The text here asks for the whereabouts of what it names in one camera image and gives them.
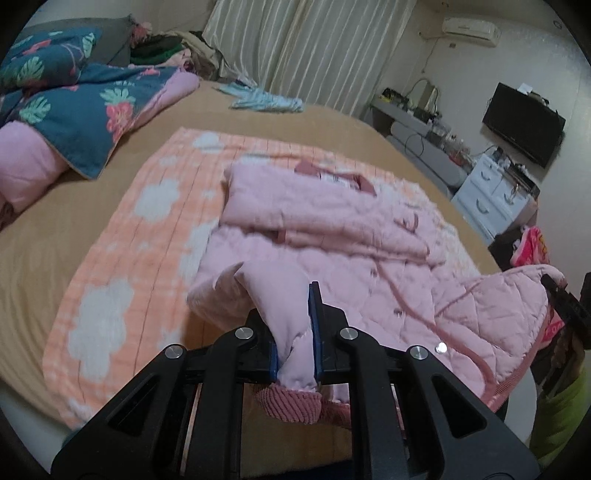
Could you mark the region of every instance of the pink jacket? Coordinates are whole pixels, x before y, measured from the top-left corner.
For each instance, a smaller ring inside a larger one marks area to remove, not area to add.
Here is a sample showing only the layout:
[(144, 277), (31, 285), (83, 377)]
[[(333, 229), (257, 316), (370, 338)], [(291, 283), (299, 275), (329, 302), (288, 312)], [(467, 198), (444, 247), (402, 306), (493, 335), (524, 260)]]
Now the pink jacket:
[(271, 416), (348, 425), (347, 385), (314, 380), (308, 284), (382, 345), (423, 345), (492, 410), (537, 351), (548, 312), (549, 265), (455, 278), (429, 211), (270, 166), (226, 171), (229, 196), (188, 303), (222, 329), (256, 307), (278, 348), (278, 381), (257, 399)]

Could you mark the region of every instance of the metal screw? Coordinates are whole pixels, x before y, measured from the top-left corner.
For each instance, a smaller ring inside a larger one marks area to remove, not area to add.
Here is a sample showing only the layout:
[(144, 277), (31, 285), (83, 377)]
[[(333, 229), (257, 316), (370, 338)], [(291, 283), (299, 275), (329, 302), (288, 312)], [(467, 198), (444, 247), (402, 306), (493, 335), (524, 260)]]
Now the metal screw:
[(359, 336), (359, 332), (354, 328), (347, 327), (340, 331), (340, 335), (345, 340), (355, 340)]
[(239, 338), (240, 340), (248, 340), (254, 335), (254, 332), (249, 327), (240, 327), (238, 330), (236, 330), (236, 332), (234, 332), (234, 335), (236, 335), (236, 338)]
[(437, 353), (446, 353), (447, 352), (447, 345), (443, 342), (439, 342), (435, 347), (435, 351)]
[(416, 360), (425, 360), (428, 357), (429, 352), (425, 347), (415, 345), (410, 349), (410, 355)]
[(165, 351), (164, 355), (171, 360), (180, 357), (183, 354), (183, 347), (180, 345), (171, 345)]

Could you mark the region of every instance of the light blue cloth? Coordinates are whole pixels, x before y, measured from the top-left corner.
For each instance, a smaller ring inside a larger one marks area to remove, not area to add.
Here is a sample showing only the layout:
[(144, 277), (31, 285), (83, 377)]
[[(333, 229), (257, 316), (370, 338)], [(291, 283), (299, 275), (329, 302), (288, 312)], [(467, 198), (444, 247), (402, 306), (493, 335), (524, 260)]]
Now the light blue cloth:
[(218, 90), (228, 95), (238, 97), (230, 108), (254, 110), (257, 112), (303, 112), (304, 102), (300, 98), (286, 98), (273, 95), (260, 88), (231, 83), (221, 85)]

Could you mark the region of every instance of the tan bedsheet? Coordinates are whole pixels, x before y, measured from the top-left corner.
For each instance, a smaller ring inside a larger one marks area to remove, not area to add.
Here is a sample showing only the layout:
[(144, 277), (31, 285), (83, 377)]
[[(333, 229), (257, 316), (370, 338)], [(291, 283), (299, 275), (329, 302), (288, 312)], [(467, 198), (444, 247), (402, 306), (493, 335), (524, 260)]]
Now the tan bedsheet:
[[(41, 358), (61, 297), (136, 172), (179, 127), (314, 145), (417, 182), (457, 226), (480, 271), (498, 270), (452, 204), (369, 126), (319, 106), (294, 114), (233, 111), (228, 109), (231, 98), (213, 90), (214, 85), (203, 82), (195, 93), (124, 138), (98, 180), (66, 174), (0, 233), (0, 377), (50, 417), (59, 419), (45, 388)], [(248, 417), (243, 430), (245, 475), (303, 468), (347, 455), (349, 433), (342, 429), (284, 424), (257, 409)]]

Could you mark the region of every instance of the white curtain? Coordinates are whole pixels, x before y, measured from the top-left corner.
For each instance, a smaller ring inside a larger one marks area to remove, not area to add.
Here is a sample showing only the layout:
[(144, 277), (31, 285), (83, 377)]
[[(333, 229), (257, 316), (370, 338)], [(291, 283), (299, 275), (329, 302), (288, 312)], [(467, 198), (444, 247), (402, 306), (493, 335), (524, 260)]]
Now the white curtain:
[(217, 0), (203, 35), (228, 76), (359, 116), (416, 0)]

